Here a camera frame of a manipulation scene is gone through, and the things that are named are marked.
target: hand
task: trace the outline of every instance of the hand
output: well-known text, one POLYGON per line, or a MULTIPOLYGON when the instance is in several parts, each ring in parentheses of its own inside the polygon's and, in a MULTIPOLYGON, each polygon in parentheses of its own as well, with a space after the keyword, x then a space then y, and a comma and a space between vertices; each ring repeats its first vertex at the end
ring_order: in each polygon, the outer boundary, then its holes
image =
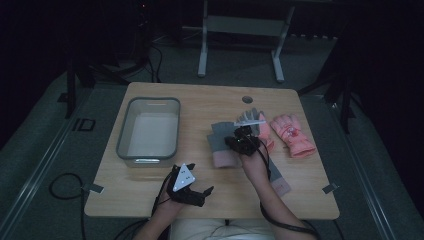
MULTIPOLYGON (((258 149, 265 157, 266 163, 268 163, 268 154, 265 147, 261 144, 258 149)), ((240 154, 240 160, 242 162, 243 170, 247 178, 252 182, 254 187, 263 186, 263 184, 270 184, 268 180, 268 170, 265 166, 262 156, 256 151, 251 156, 240 154)))

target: glove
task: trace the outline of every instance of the glove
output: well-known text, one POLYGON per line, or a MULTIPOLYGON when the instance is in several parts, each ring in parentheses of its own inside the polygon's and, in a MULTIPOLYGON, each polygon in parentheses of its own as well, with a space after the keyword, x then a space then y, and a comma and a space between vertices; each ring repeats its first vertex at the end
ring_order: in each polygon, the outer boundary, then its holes
POLYGON ((247 120, 264 120, 265 123, 251 125, 252 134, 255 137, 258 137, 262 142, 265 143, 268 152, 271 152, 274 149, 274 140, 270 138, 271 128, 265 119, 265 114, 256 108, 252 108, 250 111, 244 112, 239 118, 238 121, 247 121, 247 120))
POLYGON ((302 158, 313 154, 316 147, 302 133, 296 115, 280 115, 270 122, 272 129, 290 148, 292 158, 302 158))

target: table leg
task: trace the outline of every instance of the table leg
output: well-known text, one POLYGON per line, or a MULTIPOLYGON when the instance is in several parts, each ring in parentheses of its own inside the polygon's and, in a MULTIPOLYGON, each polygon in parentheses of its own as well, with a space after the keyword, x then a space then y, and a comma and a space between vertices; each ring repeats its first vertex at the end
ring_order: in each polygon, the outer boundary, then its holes
POLYGON ((294 9, 295 7, 290 7, 286 20, 284 21, 283 28, 281 29, 278 45, 275 48, 275 50, 271 51, 272 62, 274 64, 275 77, 278 82, 284 81, 283 69, 281 67, 281 62, 280 62, 280 54, 281 54, 281 49, 283 48, 284 41, 286 40, 286 37, 287 37, 287 32, 290 27, 290 22, 293 17, 294 9))
POLYGON ((206 76, 206 63, 208 60, 208 0, 203 1, 203 27, 202 27, 202 49, 200 51, 199 70, 197 76, 206 76))

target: wooden table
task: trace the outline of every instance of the wooden table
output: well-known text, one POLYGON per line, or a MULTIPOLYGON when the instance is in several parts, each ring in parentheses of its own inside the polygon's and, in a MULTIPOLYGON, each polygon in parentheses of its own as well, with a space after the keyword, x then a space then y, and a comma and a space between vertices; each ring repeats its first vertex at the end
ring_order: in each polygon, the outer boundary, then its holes
MULTIPOLYGON (((196 182, 190 187, 203 192, 214 186, 203 207, 187 206, 181 218, 261 218, 259 200, 243 170, 216 169, 206 136, 211 124, 235 121, 244 111, 256 107, 268 121, 283 113, 297 114, 302 131, 314 142, 297 93, 287 89, 224 87, 184 84, 131 83, 112 129, 94 183, 102 194, 90 193, 85 213, 99 217, 147 217, 170 168, 129 168, 115 151, 128 102, 135 97, 175 97, 181 101, 176 164, 195 163, 196 182), (242 97, 250 96, 246 104, 242 97)), ((319 153, 304 159, 289 157, 288 148, 273 132, 275 149, 271 159, 292 190, 282 199, 301 219, 335 219, 339 210, 319 153)))

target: white shorts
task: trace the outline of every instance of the white shorts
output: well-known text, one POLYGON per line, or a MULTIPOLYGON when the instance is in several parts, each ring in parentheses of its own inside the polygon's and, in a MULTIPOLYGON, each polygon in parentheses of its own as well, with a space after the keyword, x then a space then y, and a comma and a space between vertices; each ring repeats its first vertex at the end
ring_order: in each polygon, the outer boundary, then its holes
POLYGON ((169 232, 170 240, 203 239, 274 239, 271 227, 264 219, 235 219, 225 225, 224 219, 177 219, 169 232))

